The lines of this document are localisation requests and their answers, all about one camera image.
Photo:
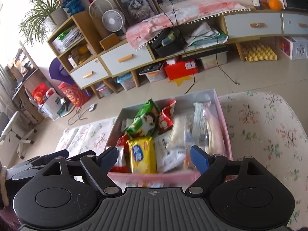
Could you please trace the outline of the white rice cracker pack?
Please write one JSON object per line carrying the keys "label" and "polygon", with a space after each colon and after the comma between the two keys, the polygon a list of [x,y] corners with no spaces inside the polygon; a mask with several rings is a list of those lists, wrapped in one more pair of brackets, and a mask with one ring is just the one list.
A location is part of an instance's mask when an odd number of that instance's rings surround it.
{"label": "white rice cracker pack", "polygon": [[189,118],[187,116],[176,116],[173,119],[172,132],[169,136],[166,148],[186,149],[193,143],[190,130]]}
{"label": "white rice cracker pack", "polygon": [[205,148],[206,153],[210,155],[220,154],[227,156],[222,130],[218,119],[207,107],[203,110],[203,116],[206,120],[208,131],[208,144]]}

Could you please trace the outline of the red snack bag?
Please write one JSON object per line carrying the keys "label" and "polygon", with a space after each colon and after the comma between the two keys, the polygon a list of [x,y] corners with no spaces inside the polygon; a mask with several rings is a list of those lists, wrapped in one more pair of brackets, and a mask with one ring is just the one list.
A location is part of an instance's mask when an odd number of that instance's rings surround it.
{"label": "red snack bag", "polygon": [[130,137],[124,133],[119,137],[116,143],[116,148],[118,150],[117,162],[111,169],[111,172],[115,173],[129,173],[130,169],[127,165],[127,158],[129,157],[129,147],[127,141]]}

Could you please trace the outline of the silver long cracker pack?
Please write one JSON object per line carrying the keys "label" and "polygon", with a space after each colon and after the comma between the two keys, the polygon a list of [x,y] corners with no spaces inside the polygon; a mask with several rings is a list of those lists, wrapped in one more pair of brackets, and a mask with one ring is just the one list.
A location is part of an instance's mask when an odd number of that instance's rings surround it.
{"label": "silver long cracker pack", "polygon": [[196,102],[194,103],[194,118],[192,137],[197,146],[205,150],[208,147],[208,129],[207,120],[204,116],[205,109],[207,109],[208,103]]}

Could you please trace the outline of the white monkey biscuit pack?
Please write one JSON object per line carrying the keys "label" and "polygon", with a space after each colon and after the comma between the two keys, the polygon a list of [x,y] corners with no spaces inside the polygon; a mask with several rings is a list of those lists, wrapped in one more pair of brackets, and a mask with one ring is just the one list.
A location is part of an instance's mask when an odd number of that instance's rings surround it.
{"label": "white monkey biscuit pack", "polygon": [[167,173],[173,169],[183,167],[186,155],[185,149],[168,150],[166,148],[170,132],[154,137],[153,146],[155,148],[157,172]]}

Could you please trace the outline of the yellow chip bag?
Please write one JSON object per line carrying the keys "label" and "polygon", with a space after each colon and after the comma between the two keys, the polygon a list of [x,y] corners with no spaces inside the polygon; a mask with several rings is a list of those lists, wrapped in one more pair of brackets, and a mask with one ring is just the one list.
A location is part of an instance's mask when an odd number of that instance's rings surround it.
{"label": "yellow chip bag", "polygon": [[128,140],[130,167],[133,174],[156,174],[157,162],[152,137]]}

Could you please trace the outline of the green snack bag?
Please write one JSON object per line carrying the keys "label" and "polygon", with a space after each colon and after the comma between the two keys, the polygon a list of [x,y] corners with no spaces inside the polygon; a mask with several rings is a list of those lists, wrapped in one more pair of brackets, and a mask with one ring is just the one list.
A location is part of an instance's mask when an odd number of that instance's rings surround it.
{"label": "green snack bag", "polygon": [[152,136],[157,127],[160,113],[161,110],[156,103],[149,99],[142,105],[133,122],[126,128],[125,133],[130,139]]}

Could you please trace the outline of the small red candy packet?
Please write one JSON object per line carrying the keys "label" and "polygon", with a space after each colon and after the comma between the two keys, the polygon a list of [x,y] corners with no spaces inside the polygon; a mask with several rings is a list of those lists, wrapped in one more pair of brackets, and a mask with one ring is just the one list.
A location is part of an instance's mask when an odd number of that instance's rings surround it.
{"label": "small red candy packet", "polygon": [[176,100],[171,101],[168,105],[166,105],[158,119],[158,134],[162,135],[165,132],[169,131],[173,127],[173,114],[175,108]]}

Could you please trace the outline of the brown cracker stack pack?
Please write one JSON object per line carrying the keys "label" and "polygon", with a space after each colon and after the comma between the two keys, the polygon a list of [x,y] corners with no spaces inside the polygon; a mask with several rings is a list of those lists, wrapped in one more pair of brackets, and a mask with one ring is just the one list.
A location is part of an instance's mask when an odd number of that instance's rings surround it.
{"label": "brown cracker stack pack", "polygon": [[183,169],[185,170],[195,170],[195,165],[191,161],[191,156],[189,154],[185,155],[184,161],[183,161]]}

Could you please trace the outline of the orange white snack packet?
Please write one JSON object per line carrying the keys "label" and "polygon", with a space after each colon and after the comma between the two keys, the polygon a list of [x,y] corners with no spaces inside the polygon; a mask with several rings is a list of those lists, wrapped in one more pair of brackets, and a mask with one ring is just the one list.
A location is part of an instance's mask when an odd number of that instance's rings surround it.
{"label": "orange white snack packet", "polygon": [[121,132],[124,132],[126,130],[126,128],[131,125],[132,122],[133,122],[133,119],[130,119],[130,118],[122,120]]}

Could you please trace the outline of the red lantern bag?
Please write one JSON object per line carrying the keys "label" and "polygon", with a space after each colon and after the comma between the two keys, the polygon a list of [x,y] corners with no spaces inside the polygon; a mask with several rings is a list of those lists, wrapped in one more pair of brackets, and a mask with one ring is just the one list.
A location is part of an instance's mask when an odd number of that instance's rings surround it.
{"label": "red lantern bag", "polygon": [[91,93],[80,89],[77,84],[70,85],[62,81],[59,83],[58,88],[76,107],[83,106],[92,97]]}

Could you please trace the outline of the floral tablecloth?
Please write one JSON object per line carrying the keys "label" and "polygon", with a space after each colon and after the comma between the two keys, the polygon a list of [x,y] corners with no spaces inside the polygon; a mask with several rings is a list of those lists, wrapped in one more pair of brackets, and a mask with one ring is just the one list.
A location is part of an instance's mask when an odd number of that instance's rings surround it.
{"label": "floral tablecloth", "polygon": [[[277,177],[295,198],[295,209],[288,226],[294,230],[307,227],[307,134],[289,104],[279,94],[267,92],[239,92],[217,97],[214,90],[191,93],[156,101],[163,109],[176,100],[175,115],[184,114],[193,120],[194,102],[211,101],[211,111],[219,119],[228,158],[241,161],[250,155]],[[144,103],[122,108],[117,119],[107,118],[65,130],[56,151],[66,149],[70,157],[87,150],[100,154],[108,146],[116,145],[122,135],[121,125],[133,119]],[[142,176],[110,173],[121,186],[165,185],[184,179],[193,182],[195,171],[174,172],[171,175]]]}

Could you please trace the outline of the red shoe box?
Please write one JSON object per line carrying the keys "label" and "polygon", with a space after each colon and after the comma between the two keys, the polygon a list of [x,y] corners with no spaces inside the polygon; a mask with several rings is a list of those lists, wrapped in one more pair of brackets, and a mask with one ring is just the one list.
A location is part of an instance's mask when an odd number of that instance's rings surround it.
{"label": "red shoe box", "polygon": [[164,70],[169,80],[176,80],[186,76],[190,76],[198,73],[195,60],[183,61],[179,60],[175,64],[164,66]]}

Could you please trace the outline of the yellow egg tray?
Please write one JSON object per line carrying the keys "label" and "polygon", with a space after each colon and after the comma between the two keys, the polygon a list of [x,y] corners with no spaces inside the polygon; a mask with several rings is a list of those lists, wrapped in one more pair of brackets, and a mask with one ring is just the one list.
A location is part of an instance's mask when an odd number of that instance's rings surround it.
{"label": "yellow egg tray", "polygon": [[244,59],[247,62],[261,60],[278,60],[277,54],[267,45],[260,41],[251,41],[241,44]]}

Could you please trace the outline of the potted spider plant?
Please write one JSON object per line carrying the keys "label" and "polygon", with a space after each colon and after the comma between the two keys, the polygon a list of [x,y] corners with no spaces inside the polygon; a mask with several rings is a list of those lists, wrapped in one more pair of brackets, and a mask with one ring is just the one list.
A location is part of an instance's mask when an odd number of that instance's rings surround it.
{"label": "potted spider plant", "polygon": [[19,25],[19,32],[23,35],[26,43],[34,44],[43,42],[47,36],[45,20],[51,19],[55,23],[51,13],[61,8],[59,0],[29,0],[32,8],[26,12]]}

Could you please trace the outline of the blue Stitch plush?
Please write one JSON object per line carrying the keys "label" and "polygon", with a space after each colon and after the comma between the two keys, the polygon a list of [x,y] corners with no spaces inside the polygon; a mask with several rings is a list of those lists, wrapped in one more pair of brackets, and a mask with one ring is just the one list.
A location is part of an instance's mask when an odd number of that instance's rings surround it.
{"label": "blue Stitch plush", "polygon": [[62,0],[62,8],[67,8],[67,12],[71,15],[78,14],[85,10],[80,0]]}

